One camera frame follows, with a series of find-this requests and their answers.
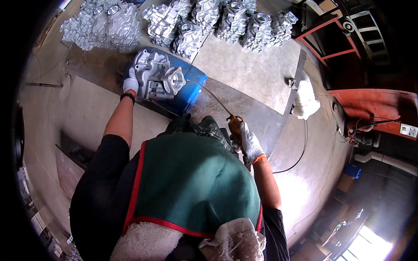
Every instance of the white pipe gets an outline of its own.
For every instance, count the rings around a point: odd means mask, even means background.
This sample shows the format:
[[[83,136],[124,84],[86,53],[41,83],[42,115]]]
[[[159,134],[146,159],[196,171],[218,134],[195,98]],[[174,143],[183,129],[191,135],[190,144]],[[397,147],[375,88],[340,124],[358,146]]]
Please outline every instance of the white pipe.
[[[377,152],[369,152],[365,156],[360,155],[360,154],[354,155],[354,160],[356,160],[358,162],[361,162],[361,163],[366,163],[371,159],[378,160],[378,161],[381,161],[383,163],[389,164],[391,166],[397,167],[398,169],[404,170],[404,171],[418,177],[418,167],[415,167],[411,164],[408,164],[408,163],[405,163],[403,161],[394,159],[392,157],[385,156],[385,155],[377,153]]]

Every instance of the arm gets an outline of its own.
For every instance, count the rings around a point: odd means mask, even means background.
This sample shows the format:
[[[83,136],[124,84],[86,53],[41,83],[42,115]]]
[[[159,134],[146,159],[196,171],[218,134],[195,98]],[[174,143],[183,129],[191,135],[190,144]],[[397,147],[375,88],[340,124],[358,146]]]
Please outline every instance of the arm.
[[[254,180],[261,202],[269,208],[281,210],[282,200],[280,198],[279,188],[277,187],[267,158],[260,158],[252,167],[254,168]]]
[[[263,205],[281,209],[282,202],[276,180],[260,142],[254,133],[248,130],[247,123],[241,124],[242,149],[254,168],[254,180]]]
[[[136,97],[138,92],[138,81],[133,68],[129,69],[129,78],[123,82],[124,93],[130,93]],[[123,97],[109,121],[107,122],[104,134],[113,134],[123,138],[129,148],[132,143],[132,125],[133,125],[133,103],[130,97]]]

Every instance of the white cloth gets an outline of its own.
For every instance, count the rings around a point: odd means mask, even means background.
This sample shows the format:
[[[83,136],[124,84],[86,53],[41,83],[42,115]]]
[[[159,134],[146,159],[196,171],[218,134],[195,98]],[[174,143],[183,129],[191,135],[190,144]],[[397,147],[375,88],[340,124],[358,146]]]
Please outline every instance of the white cloth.
[[[248,218],[237,218],[220,226],[213,239],[204,239],[199,249],[210,261],[263,261],[265,236]]]
[[[321,103],[315,99],[314,89],[312,88],[309,77],[307,80],[301,80],[299,83],[299,90],[296,93],[295,107],[292,109],[292,114],[298,119],[307,120],[309,116],[314,114]]]
[[[176,248],[182,235],[154,223],[134,223],[117,242],[110,261],[162,261]]]

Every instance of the blue container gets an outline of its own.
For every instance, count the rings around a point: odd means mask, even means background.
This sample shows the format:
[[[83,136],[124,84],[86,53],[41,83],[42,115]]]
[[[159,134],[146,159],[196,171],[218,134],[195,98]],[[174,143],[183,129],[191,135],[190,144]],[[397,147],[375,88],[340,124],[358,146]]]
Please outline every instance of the blue container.
[[[353,166],[351,164],[346,164],[344,166],[343,172],[354,179],[358,179],[360,177],[360,173],[362,172],[362,169],[360,169],[359,167]]]
[[[186,84],[181,88],[177,95],[174,96],[174,99],[157,100],[154,101],[154,103],[157,104],[159,107],[163,107],[167,111],[177,116],[187,114],[192,108],[193,104],[196,102],[197,98],[199,97],[200,92],[202,91],[202,86],[206,83],[208,77],[198,68],[181,60],[178,57],[175,57],[174,55],[171,55],[154,47],[147,46],[142,48],[141,50],[144,49],[146,49],[149,53],[157,52],[159,54],[167,54],[172,67],[181,66],[181,70],[184,74]],[[127,71],[128,69],[125,72],[124,79],[128,77]]]

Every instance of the black wristwatch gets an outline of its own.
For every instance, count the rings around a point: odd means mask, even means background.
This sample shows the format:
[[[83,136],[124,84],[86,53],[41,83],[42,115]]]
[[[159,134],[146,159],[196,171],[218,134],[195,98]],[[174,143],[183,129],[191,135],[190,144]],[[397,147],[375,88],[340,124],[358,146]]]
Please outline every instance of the black wristwatch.
[[[125,94],[122,94],[122,95],[120,96],[120,100],[122,100],[122,99],[123,99],[123,97],[125,97],[125,96],[128,96],[129,98],[131,98],[131,99],[132,99],[133,104],[135,105],[135,97],[134,97],[132,94],[130,94],[130,93],[125,93]]]

